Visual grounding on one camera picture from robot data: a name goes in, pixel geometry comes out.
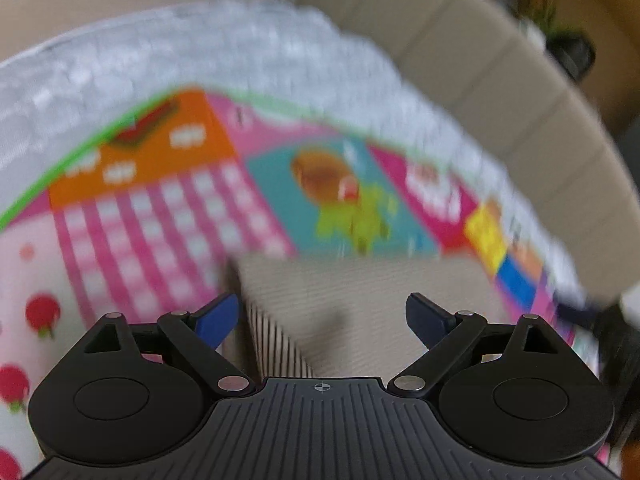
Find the colourful cartoon play mat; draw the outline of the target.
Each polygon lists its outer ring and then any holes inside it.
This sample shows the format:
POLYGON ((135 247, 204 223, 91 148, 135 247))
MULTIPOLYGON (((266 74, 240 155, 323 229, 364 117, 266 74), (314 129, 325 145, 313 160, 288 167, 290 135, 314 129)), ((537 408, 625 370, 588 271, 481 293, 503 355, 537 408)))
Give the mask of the colourful cartoon play mat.
POLYGON ((550 243, 510 188, 318 122, 186 90, 70 165, 1 237, 1 474, 39 453, 27 403, 86 323, 152 321, 220 289, 244 252, 370 262, 466 250, 502 313, 544 313, 550 243))

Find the beige padded headboard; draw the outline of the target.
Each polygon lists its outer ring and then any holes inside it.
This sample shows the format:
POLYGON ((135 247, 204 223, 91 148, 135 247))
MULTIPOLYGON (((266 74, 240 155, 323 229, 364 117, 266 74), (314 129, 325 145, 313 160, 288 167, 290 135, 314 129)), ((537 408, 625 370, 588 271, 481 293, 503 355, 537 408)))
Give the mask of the beige padded headboard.
POLYGON ((490 0, 302 0, 372 39, 508 168, 593 295, 639 279, 639 197, 601 119, 490 0))

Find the white quilted mattress cover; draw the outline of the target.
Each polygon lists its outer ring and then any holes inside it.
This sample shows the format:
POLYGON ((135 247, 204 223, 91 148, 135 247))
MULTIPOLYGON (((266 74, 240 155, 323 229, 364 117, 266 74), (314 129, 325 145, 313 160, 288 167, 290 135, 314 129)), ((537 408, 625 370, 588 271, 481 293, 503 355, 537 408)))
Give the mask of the white quilted mattress cover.
POLYGON ((278 0, 215 0, 130 13, 4 60, 2 208, 14 206, 99 128, 187 84, 334 119, 414 154, 433 155, 503 196, 524 232, 544 247, 565 247, 506 165, 370 39, 341 32, 316 9, 278 0))

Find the beige striped knit sweater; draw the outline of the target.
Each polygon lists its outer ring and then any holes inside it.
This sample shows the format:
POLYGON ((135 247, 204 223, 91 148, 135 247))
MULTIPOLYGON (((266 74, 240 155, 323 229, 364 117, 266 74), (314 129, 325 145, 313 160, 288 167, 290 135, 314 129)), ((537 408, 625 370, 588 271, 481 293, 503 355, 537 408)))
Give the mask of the beige striped knit sweater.
POLYGON ((220 350, 259 382, 266 377, 379 377, 390 380, 424 345, 406 323, 413 292, 454 313, 490 322, 510 314, 470 257, 234 258, 224 286, 240 319, 220 350))

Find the black round appliance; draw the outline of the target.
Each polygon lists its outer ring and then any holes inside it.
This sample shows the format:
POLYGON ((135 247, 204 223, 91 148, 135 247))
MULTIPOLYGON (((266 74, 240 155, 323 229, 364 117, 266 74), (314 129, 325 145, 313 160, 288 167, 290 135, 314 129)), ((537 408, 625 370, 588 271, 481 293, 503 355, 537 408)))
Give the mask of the black round appliance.
POLYGON ((583 32, 559 32, 547 39, 546 49, 576 84, 587 76, 596 62, 596 49, 583 32))

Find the green plant in white pot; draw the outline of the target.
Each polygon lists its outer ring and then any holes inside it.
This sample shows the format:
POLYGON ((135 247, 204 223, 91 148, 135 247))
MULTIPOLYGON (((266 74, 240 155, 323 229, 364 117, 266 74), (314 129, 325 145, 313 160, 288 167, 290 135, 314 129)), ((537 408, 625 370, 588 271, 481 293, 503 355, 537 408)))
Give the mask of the green plant in white pot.
POLYGON ((555 28, 555 0, 516 0, 518 30, 537 49, 544 51, 555 28))

